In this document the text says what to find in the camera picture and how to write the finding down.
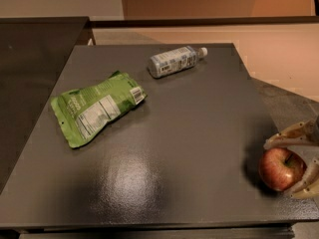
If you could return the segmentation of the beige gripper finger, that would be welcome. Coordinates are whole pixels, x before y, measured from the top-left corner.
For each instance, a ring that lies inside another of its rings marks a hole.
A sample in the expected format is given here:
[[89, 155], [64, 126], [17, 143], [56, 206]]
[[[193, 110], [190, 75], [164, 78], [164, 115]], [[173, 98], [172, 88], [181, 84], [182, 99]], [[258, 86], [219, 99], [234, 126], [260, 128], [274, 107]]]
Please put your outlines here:
[[295, 199], [313, 198], [319, 195], [319, 159], [314, 157], [306, 168], [300, 181], [285, 191]]
[[293, 145], [316, 145], [316, 120], [301, 121], [293, 124], [269, 138], [263, 147], [288, 147]]

